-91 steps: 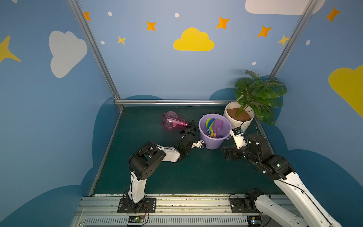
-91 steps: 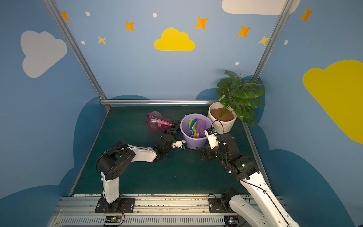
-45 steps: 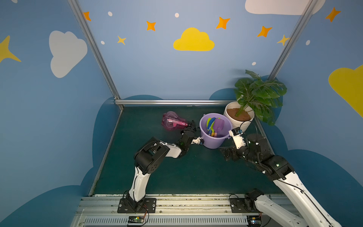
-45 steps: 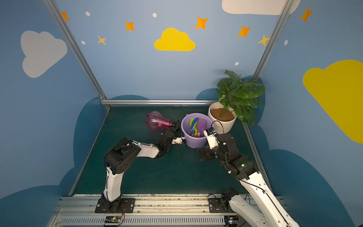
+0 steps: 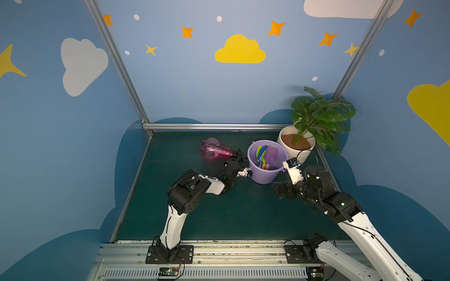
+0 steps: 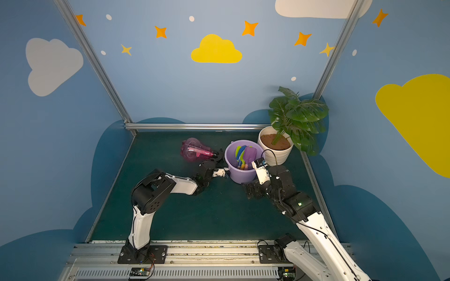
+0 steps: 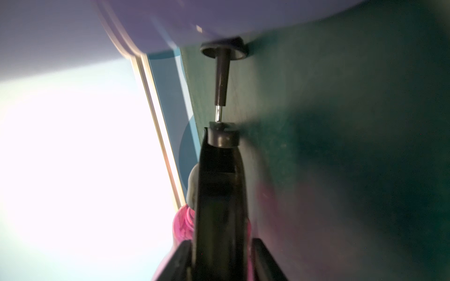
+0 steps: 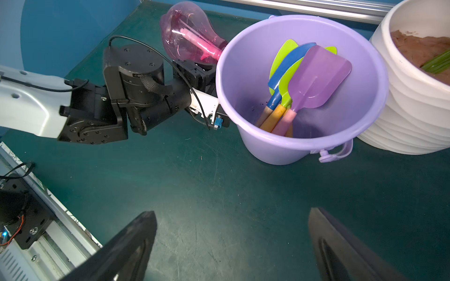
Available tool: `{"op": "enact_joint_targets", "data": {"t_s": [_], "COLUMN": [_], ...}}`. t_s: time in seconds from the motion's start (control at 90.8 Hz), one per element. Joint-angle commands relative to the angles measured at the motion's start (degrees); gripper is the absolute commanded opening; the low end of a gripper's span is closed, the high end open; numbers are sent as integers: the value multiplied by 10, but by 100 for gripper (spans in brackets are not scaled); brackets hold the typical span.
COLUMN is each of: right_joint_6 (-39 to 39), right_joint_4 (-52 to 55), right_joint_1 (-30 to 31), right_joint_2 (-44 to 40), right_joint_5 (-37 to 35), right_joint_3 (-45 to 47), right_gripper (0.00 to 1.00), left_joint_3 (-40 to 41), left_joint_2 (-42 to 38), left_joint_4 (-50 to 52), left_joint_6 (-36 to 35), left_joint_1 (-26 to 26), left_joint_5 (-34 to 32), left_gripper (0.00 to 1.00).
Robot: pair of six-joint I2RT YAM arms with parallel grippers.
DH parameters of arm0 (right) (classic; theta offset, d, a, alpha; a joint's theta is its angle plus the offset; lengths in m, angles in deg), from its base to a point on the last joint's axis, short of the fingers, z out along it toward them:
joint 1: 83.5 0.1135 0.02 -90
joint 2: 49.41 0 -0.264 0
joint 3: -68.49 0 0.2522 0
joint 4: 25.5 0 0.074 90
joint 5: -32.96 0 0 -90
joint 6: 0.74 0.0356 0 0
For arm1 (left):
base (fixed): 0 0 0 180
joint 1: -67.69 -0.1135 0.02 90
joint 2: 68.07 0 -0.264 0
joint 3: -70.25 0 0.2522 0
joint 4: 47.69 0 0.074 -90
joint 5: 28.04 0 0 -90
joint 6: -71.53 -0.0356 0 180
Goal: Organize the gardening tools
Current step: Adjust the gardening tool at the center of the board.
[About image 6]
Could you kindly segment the pink transparent spray bottle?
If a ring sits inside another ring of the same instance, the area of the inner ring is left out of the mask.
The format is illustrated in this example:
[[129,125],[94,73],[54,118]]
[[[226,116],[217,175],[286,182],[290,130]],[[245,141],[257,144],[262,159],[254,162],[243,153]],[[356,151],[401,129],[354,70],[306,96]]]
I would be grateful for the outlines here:
[[220,162],[224,156],[222,149],[215,151],[212,148],[202,144],[196,138],[188,138],[187,140],[184,140],[182,142],[180,154],[188,162],[200,162],[206,160]]

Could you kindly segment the purple scoop pink handle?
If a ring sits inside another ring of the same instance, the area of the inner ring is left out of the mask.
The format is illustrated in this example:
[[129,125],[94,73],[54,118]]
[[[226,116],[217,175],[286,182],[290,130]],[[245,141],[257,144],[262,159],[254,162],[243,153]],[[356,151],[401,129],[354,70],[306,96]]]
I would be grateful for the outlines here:
[[257,149],[252,146],[247,146],[243,155],[243,164],[244,169],[249,170],[252,169],[251,163],[256,160]]

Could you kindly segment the green trowel yellow handle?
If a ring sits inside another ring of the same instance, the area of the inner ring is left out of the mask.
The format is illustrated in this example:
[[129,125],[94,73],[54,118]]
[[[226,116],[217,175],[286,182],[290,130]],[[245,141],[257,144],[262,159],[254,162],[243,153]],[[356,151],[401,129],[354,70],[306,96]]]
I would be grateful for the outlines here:
[[240,155],[241,155],[241,148],[242,146],[238,146],[235,150],[235,158],[236,161],[239,162],[240,161]]

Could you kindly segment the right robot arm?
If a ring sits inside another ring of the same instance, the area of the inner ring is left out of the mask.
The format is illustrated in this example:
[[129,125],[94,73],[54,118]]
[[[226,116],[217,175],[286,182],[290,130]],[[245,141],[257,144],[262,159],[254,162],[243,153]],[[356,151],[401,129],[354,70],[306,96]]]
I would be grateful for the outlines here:
[[312,256],[291,235],[276,241],[283,257],[313,281],[368,281],[370,277],[341,245],[315,202],[296,189],[284,166],[255,168],[257,179],[245,184],[250,198],[267,197],[308,238],[321,260]]

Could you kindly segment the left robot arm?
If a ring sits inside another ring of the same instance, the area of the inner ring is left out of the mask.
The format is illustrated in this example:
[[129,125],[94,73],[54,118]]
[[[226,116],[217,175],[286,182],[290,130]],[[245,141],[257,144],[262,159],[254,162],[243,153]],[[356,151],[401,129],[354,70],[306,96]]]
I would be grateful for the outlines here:
[[229,169],[219,168],[217,164],[214,160],[201,163],[194,178],[174,176],[155,169],[142,179],[131,192],[134,216],[118,263],[147,263],[151,258],[150,233],[157,210],[171,194],[195,196],[202,193],[213,178],[229,176]]

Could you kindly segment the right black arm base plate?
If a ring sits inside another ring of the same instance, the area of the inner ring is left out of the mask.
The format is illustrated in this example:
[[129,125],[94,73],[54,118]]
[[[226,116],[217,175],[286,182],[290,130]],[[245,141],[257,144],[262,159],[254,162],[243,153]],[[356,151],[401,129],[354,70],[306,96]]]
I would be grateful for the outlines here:
[[257,247],[259,251],[259,259],[262,264],[281,263],[278,252],[273,245],[259,245]]

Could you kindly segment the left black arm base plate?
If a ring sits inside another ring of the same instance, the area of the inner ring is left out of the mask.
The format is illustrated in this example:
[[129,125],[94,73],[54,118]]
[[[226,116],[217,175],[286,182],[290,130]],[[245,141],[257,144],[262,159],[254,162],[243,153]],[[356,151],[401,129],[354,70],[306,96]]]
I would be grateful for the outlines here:
[[164,264],[167,245],[147,245],[136,250],[131,244],[125,244],[118,257],[118,264]]

